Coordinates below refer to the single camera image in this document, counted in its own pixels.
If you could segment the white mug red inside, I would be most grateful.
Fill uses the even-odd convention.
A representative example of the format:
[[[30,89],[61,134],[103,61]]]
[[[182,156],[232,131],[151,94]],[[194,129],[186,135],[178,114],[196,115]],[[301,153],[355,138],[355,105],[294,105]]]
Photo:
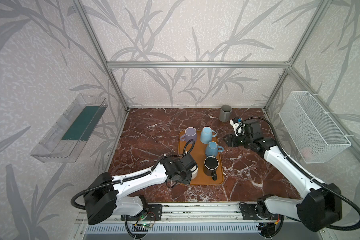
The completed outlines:
[[[195,165],[193,168],[190,169],[192,173],[192,180],[195,179],[198,175],[198,165]]]

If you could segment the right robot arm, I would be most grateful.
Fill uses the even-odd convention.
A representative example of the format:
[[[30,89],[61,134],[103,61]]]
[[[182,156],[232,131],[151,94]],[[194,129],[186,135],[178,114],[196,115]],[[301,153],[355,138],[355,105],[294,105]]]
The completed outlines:
[[[261,117],[233,118],[229,121],[234,132],[224,136],[229,147],[244,147],[272,164],[295,187],[301,199],[292,200],[273,195],[258,199],[261,212],[283,215],[301,222],[308,230],[318,232],[328,228],[337,231],[360,229],[360,207],[341,194],[335,184],[326,184],[306,171],[281,147],[278,137],[265,137],[259,121]],[[359,220],[351,226],[336,226],[342,219],[342,203],[350,205]]]

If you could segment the grey mug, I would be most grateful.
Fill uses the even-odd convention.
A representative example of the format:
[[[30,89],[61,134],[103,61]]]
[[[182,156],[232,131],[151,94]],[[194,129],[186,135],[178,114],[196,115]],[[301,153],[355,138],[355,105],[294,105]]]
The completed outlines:
[[[219,120],[223,123],[226,123],[230,120],[232,113],[232,107],[229,105],[222,105],[220,108]]]

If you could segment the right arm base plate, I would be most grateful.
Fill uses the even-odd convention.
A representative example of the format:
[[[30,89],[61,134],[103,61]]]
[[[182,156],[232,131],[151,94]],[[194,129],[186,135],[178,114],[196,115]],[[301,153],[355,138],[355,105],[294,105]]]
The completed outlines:
[[[279,219],[278,215],[270,214],[267,211],[263,211],[257,203],[239,203],[239,209],[242,213],[243,220],[257,220],[257,221],[271,221],[275,222]]]

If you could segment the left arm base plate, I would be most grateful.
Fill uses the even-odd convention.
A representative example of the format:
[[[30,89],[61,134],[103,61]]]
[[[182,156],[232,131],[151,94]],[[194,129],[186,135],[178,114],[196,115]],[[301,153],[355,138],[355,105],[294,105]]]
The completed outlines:
[[[129,215],[122,215],[121,220],[124,221],[159,221],[161,220],[163,212],[163,205],[161,204],[148,204],[147,207],[144,207],[143,210],[138,213],[136,216],[131,217]]]

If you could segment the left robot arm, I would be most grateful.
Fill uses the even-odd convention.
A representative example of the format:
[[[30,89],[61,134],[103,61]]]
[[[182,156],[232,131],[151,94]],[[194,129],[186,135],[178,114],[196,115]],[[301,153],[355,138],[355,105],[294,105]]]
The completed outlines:
[[[195,144],[189,140],[182,154],[162,155],[152,167],[131,174],[100,174],[86,190],[72,197],[71,205],[86,211],[89,225],[99,224],[112,214],[138,216],[148,210],[148,204],[144,197],[132,197],[132,193],[160,184],[190,184],[198,169],[191,155]]]

